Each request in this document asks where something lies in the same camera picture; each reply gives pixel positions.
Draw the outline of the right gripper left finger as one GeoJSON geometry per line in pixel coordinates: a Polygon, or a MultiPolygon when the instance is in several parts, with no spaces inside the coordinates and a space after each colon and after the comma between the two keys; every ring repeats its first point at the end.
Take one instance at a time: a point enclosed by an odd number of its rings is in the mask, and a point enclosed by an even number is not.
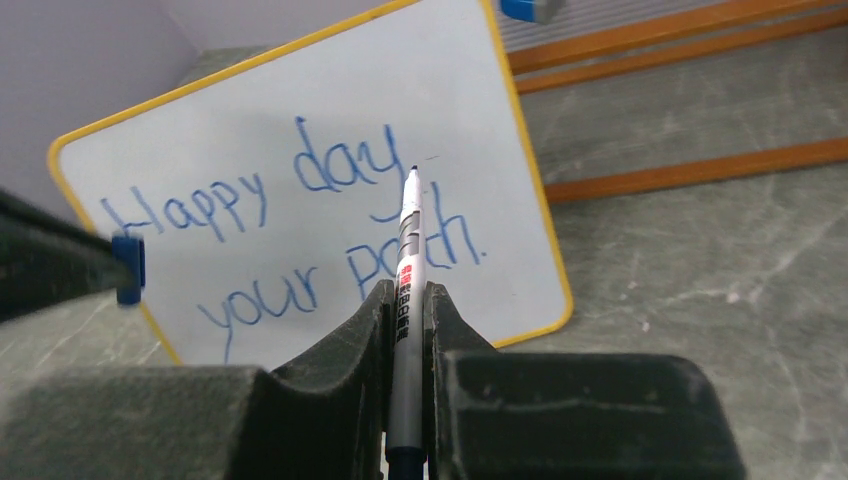
{"type": "Polygon", "coordinates": [[[78,368],[4,403],[5,479],[376,479],[394,286],[273,370],[78,368]]]}

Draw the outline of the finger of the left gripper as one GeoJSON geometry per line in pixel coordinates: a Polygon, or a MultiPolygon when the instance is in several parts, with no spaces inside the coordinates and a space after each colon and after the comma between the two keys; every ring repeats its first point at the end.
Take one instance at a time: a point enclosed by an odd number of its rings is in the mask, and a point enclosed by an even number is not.
{"type": "Polygon", "coordinates": [[[117,290],[130,273],[111,241],[1,191],[1,321],[117,290]]]}

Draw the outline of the yellow framed whiteboard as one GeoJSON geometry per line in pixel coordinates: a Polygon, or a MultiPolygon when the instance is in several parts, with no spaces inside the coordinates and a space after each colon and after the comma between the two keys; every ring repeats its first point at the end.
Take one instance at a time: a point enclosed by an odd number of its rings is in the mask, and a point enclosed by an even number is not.
{"type": "Polygon", "coordinates": [[[394,276],[422,181],[426,276],[505,346],[574,302],[492,5],[392,1],[58,138],[91,231],[141,236],[177,363],[281,365],[394,276]]]}

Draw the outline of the blue whiteboard marker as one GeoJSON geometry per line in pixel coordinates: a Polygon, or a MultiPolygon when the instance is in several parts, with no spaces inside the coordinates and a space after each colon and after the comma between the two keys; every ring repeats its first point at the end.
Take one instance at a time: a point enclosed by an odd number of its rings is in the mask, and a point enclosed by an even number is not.
{"type": "Polygon", "coordinates": [[[423,299],[425,293],[422,185],[417,166],[404,183],[395,276],[395,334],[385,456],[388,478],[421,479],[423,447],[423,299]]]}

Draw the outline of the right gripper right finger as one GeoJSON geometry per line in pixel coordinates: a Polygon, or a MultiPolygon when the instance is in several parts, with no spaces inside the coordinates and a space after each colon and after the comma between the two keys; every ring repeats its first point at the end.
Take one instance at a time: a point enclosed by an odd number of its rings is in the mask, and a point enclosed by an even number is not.
{"type": "Polygon", "coordinates": [[[425,304],[434,479],[743,479],[712,383],[644,353],[503,353],[445,286],[425,304]]]}

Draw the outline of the blue marker cap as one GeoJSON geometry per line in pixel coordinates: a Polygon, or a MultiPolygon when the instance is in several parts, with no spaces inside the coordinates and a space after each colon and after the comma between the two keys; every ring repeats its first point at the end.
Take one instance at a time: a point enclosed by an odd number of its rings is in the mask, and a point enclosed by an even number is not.
{"type": "Polygon", "coordinates": [[[146,286],[145,241],[139,235],[124,232],[111,238],[113,257],[127,268],[129,283],[116,290],[116,300],[121,306],[134,306],[140,303],[146,286]]]}

